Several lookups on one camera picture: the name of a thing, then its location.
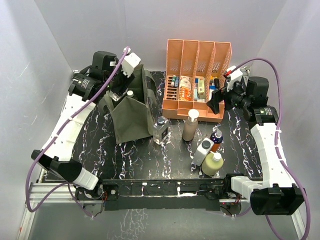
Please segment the small clear bottle white cap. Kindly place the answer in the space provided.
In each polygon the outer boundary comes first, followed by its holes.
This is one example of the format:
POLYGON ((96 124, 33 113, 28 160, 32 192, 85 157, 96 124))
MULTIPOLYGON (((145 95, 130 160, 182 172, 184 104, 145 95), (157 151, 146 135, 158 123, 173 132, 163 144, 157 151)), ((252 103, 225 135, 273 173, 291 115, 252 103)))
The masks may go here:
POLYGON ((134 96, 134 92, 133 92, 132 90, 128 90, 128 91, 127 91, 127 96, 128 96, 129 98, 132 98, 132 97, 134 96))

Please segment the olive green canvas bag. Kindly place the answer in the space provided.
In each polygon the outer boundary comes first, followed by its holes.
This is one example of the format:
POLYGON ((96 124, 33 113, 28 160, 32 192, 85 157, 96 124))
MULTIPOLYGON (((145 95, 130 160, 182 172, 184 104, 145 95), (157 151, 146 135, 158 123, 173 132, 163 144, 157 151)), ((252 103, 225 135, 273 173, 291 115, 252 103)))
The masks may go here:
POLYGON ((157 87, 150 71, 139 64, 133 72, 134 80, 128 90, 133 97, 124 96, 113 101, 109 91, 98 102, 98 110, 110 113, 117 144, 147 138, 153 135, 153 109, 157 107, 157 87))

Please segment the clear square bottle black label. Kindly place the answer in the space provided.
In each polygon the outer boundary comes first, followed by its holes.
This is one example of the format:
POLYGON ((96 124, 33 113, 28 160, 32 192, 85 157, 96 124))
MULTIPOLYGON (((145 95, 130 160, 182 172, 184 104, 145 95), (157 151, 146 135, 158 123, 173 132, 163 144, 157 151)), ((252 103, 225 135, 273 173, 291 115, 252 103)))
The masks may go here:
POLYGON ((161 116, 153 125, 153 140, 156 144, 162 145, 169 136, 169 120, 161 116))

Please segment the clear square bottle yellow liquid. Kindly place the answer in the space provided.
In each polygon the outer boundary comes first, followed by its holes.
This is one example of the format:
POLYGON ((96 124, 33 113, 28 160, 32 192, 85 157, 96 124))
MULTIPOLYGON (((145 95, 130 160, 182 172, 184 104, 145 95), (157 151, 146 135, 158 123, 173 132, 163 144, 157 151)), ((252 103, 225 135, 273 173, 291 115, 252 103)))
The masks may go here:
POLYGON ((109 91, 109 96, 114 102, 120 101, 123 97, 126 96, 126 94, 127 94, 127 90, 124 91, 123 93, 116 93, 111 90, 109 91))

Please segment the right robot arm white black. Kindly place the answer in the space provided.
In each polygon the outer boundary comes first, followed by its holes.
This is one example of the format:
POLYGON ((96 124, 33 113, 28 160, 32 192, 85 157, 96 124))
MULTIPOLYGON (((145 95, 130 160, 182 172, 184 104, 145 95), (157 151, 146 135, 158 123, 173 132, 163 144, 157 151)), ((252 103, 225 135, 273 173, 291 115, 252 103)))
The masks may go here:
POLYGON ((242 195, 250 203, 256 215, 292 215, 303 203, 302 190, 285 170, 275 149, 278 113, 268 105, 269 81, 264 77, 249 77, 246 87, 239 80, 227 77, 224 86, 211 94, 207 106, 219 113, 219 103, 226 109, 233 107, 243 111, 256 143, 262 167, 262 184, 242 173, 228 173, 223 194, 233 199, 242 195))

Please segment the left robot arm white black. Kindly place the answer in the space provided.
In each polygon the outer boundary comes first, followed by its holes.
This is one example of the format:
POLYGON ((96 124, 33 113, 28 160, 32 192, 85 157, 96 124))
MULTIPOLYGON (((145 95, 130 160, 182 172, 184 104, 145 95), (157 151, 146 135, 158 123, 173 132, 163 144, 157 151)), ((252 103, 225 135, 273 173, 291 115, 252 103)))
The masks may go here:
POLYGON ((97 51, 92 64, 75 73, 69 86, 62 114, 47 142, 31 154, 33 163, 83 189, 93 200, 103 195, 101 180, 72 159, 72 152, 83 125, 108 91, 123 93, 133 80, 133 71, 141 59, 123 50, 121 58, 114 53, 97 51))

